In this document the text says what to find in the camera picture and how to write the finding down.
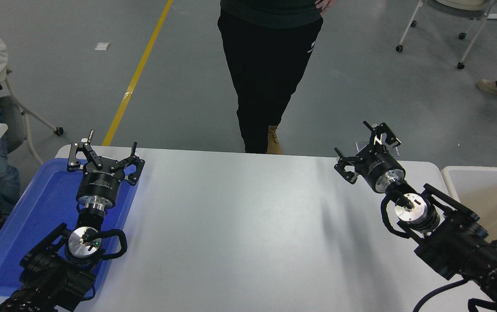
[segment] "blue tray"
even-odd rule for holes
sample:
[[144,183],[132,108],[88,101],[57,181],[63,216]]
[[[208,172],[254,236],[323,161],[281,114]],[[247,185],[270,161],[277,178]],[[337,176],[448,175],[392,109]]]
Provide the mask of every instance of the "blue tray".
[[[23,268],[19,261],[32,247],[62,222],[74,229],[78,216],[75,196],[82,172],[67,172],[66,164],[67,159],[56,158],[42,165],[1,229],[0,296],[10,296],[21,287],[19,275]],[[102,231],[123,228],[136,189],[126,182],[121,184],[116,206],[108,210]],[[108,253],[118,245],[117,237],[102,243]],[[96,290],[101,288],[109,265],[110,261],[101,261],[92,270],[97,275]]]

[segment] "yellow floor line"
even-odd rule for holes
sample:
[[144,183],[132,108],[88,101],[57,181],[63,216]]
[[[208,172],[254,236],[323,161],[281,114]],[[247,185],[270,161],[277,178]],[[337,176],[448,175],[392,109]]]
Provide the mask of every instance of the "yellow floor line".
[[139,77],[141,73],[143,72],[143,69],[146,64],[146,60],[148,59],[150,52],[152,51],[152,47],[154,46],[154,42],[156,42],[156,38],[158,37],[158,33],[160,33],[160,29],[162,28],[163,22],[166,19],[167,12],[170,10],[170,6],[173,0],[167,0],[167,4],[165,8],[163,8],[162,15],[160,16],[160,19],[158,20],[158,24],[156,24],[156,28],[154,28],[154,32],[152,33],[152,36],[150,37],[150,40],[148,41],[148,44],[146,45],[145,51],[143,53],[143,57],[141,57],[141,60],[139,61],[139,65],[137,66],[137,69],[135,70],[135,73],[133,74],[133,78],[131,79],[131,82],[129,83],[129,87],[127,87],[127,91],[125,92],[125,95],[123,95],[123,99],[121,100],[121,104],[119,105],[118,111],[115,114],[114,120],[112,121],[110,125],[110,129],[108,129],[108,132],[106,133],[106,137],[104,137],[104,142],[102,142],[103,146],[109,146],[111,144],[111,141],[114,138],[116,130],[118,130],[119,123],[121,122],[121,117],[123,117],[123,114],[125,113],[125,109],[127,108],[127,104],[129,104],[129,99],[131,99],[131,96],[133,94],[133,91],[135,90],[135,86],[137,85],[137,82],[139,81]]

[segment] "black cable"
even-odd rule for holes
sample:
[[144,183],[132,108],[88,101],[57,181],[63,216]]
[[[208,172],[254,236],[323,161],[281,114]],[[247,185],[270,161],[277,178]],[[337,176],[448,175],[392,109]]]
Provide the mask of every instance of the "black cable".
[[475,298],[468,300],[469,312],[478,312],[478,308],[476,308],[477,306],[488,310],[494,310],[494,311],[497,310],[497,304],[495,302],[489,302],[486,300],[475,299]]
[[468,279],[462,279],[462,280],[459,280],[458,282],[447,284],[445,286],[441,286],[440,288],[432,290],[426,296],[423,296],[423,298],[416,304],[416,306],[415,306],[415,308],[413,309],[412,312],[419,312],[420,308],[425,304],[425,302],[428,301],[428,300],[430,300],[435,295],[438,295],[438,294],[440,294],[440,293],[442,293],[442,292],[444,292],[446,290],[462,286],[462,285],[468,283],[468,281],[469,281]]
[[89,301],[91,300],[92,298],[94,298],[94,296],[96,296],[96,288],[94,288],[94,285],[92,285],[92,296],[90,297],[84,297],[81,299],[81,301]]
[[410,235],[408,235],[405,232],[397,231],[391,225],[391,222],[389,221],[389,216],[387,215],[387,204],[389,203],[390,200],[391,199],[389,198],[389,196],[386,195],[382,200],[382,204],[379,206],[379,208],[381,209],[381,212],[382,212],[383,225],[385,225],[385,227],[387,228],[387,231],[389,231],[390,233],[392,233],[394,235],[397,235],[398,237],[410,238]]

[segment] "dark shirt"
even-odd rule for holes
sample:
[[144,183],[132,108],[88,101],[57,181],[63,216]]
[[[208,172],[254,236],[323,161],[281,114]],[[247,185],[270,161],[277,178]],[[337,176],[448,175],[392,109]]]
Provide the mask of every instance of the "dark shirt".
[[220,0],[222,10],[251,24],[269,28],[294,28],[316,22],[320,9],[315,0]]

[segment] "person's hand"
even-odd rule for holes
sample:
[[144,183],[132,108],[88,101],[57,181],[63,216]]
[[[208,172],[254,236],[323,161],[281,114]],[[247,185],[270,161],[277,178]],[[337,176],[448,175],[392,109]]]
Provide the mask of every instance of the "person's hand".
[[324,15],[327,10],[329,10],[337,0],[316,0],[314,4],[316,5],[317,9],[322,9],[322,12],[320,12],[320,15]]

